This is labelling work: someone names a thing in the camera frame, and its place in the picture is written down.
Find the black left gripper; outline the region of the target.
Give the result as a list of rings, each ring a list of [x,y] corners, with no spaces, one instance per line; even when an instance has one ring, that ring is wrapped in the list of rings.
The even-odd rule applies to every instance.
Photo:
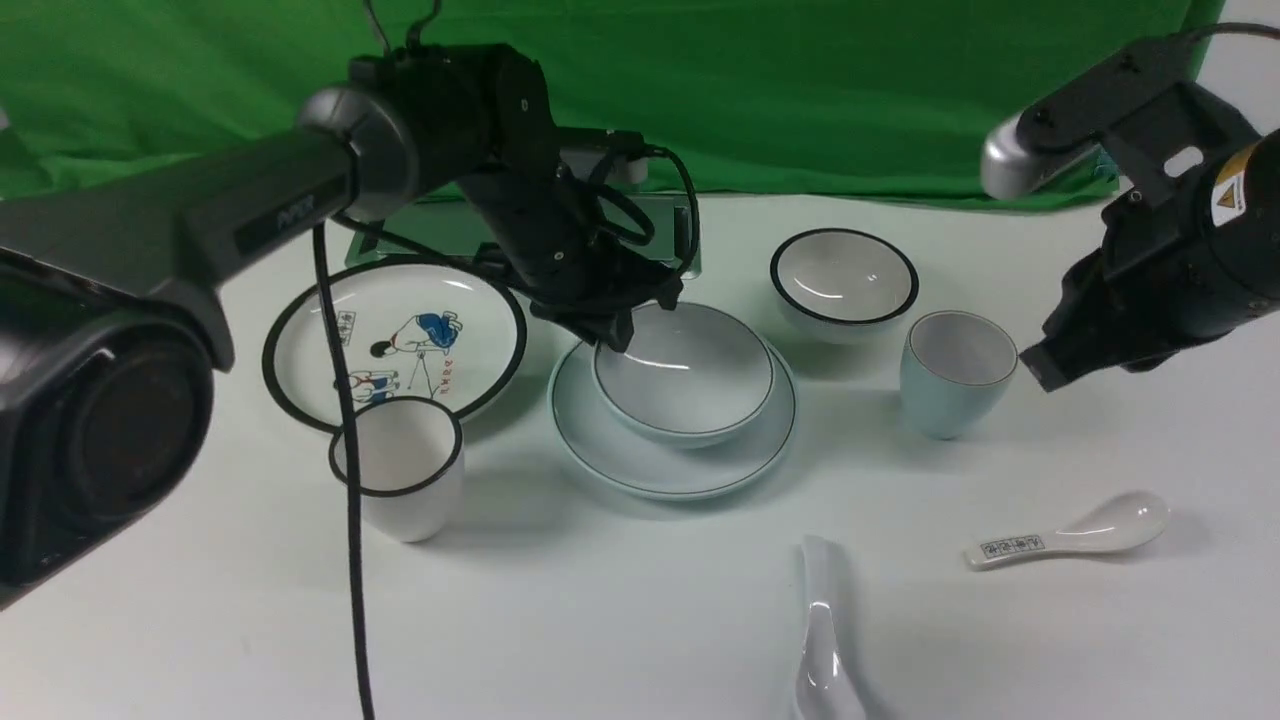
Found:
[[[558,126],[540,64],[507,44],[408,42],[348,64],[348,147],[355,159],[348,224],[376,223],[448,184],[480,215],[500,251],[499,281],[549,322],[590,322],[590,342],[625,352],[632,310],[673,309],[691,240],[668,266],[644,258],[654,224],[612,184],[575,179],[561,165]],[[676,152],[649,143],[682,186]]]

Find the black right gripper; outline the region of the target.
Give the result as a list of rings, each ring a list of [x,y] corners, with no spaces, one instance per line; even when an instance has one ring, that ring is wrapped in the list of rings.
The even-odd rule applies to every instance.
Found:
[[[1190,172],[1157,208],[1117,200],[1102,245],[1062,278],[1021,365],[1052,393],[1111,368],[1152,372],[1277,311],[1277,142]]]

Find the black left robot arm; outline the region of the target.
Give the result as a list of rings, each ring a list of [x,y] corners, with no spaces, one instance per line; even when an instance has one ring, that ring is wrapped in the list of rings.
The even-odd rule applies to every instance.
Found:
[[[541,67],[506,44],[410,38],[351,60],[293,128],[87,190],[3,202],[3,605],[163,501],[204,446],[236,351],[219,290],[335,219],[376,234],[457,186],[493,241],[460,268],[538,318],[626,348],[631,311],[672,309],[698,252],[644,258],[602,200],[632,132],[562,128]]]

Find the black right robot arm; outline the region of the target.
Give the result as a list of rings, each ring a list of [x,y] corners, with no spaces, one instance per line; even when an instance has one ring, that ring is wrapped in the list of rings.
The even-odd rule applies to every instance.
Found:
[[[1042,341],[1021,352],[1042,389],[1149,372],[1277,311],[1276,133],[1189,170],[1165,202],[1132,192],[1101,219],[1101,246],[1064,275]]]

